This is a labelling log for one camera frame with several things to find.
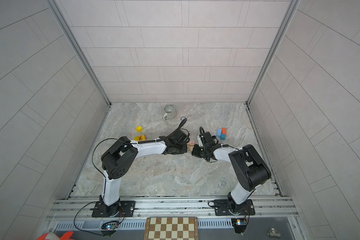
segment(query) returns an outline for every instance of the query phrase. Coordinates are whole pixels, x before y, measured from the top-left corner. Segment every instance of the orange and white toy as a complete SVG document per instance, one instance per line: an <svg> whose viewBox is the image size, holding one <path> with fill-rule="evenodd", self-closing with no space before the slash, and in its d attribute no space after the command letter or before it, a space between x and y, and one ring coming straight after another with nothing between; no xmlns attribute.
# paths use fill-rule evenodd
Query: orange and white toy
<svg viewBox="0 0 360 240"><path fill-rule="evenodd" d="M66 232L61 238L59 238L56 234L50 232L50 233L46 233L46 234L40 236L36 240L74 240L74 239L70 238L72 236L72 234L73 234L73 231L69 231L69 232Z"/></svg>

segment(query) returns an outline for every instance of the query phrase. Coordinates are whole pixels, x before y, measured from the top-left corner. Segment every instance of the black mounting plate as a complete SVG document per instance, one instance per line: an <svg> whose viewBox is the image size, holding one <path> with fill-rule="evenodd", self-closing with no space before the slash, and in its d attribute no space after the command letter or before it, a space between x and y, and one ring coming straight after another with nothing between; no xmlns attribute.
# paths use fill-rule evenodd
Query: black mounting plate
<svg viewBox="0 0 360 240"><path fill-rule="evenodd" d="M251 208L253 206L253 202L251 199L246 200L244 202L244 209L247 210L245 212L244 210L240 212L240 214L232 214L229 211L228 208L228 200L227 199L216 199L214 200L215 204L219 206L219 208L215 208L215 214L216 216L244 216L244 215L255 215L254 208Z"/></svg>
<svg viewBox="0 0 360 240"><path fill-rule="evenodd" d="M125 211L125 217L132 217L133 212L135 210L135 204L136 204L135 201L120 201L120 205ZM101 204L101 202L98 201L98 202L96 202L94 208L99 209L99 211L93 211L92 217L108 217L106 214L104 214L104 212L106 212L106 210L105 210L106 205L104 203ZM120 217L120 211L113 217Z"/></svg>

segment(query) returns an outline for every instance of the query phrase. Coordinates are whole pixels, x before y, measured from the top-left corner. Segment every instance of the gray tile wall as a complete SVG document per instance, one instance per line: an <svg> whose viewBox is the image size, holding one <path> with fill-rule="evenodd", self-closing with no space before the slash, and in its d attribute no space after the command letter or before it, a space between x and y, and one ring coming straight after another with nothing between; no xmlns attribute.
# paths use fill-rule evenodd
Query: gray tile wall
<svg viewBox="0 0 360 240"><path fill-rule="evenodd" d="M107 104L43 0L0 1L0 239L36 239Z"/></svg>
<svg viewBox="0 0 360 240"><path fill-rule="evenodd" d="M301 0L251 111L311 239L360 239L360 0Z"/></svg>
<svg viewBox="0 0 360 240"><path fill-rule="evenodd" d="M112 102L246 101L289 5L56 1Z"/></svg>

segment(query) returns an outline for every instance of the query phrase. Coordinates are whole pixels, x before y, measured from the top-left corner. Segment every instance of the checkered board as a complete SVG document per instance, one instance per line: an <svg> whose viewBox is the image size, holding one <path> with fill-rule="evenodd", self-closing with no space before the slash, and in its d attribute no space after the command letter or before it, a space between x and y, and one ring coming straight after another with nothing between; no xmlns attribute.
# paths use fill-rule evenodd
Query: checkered board
<svg viewBox="0 0 360 240"><path fill-rule="evenodd" d="M198 240L195 217L147 218L144 240Z"/></svg>

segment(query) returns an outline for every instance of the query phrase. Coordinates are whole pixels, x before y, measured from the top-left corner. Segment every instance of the robotic arm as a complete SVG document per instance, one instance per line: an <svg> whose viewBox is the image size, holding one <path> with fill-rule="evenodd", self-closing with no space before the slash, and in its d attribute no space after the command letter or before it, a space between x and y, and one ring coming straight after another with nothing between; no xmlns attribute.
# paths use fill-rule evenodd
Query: robotic arm
<svg viewBox="0 0 360 240"><path fill-rule="evenodd" d="M102 156L102 168L105 175L104 191L100 196L103 217L116 215L120 209L120 183L132 162L137 157L150 154L183 154L187 152L189 133L180 128L185 124L185 118L179 127L167 137L159 137L147 141L133 141L127 137L117 140ZM243 210L244 204L253 193L256 186L264 184L271 173L258 152L252 145L241 148L230 147L227 144L215 142L216 136L204 132L200 128L200 145L195 145L192 155L232 163L238 178L236 187L228 194L229 209L233 214Z"/></svg>

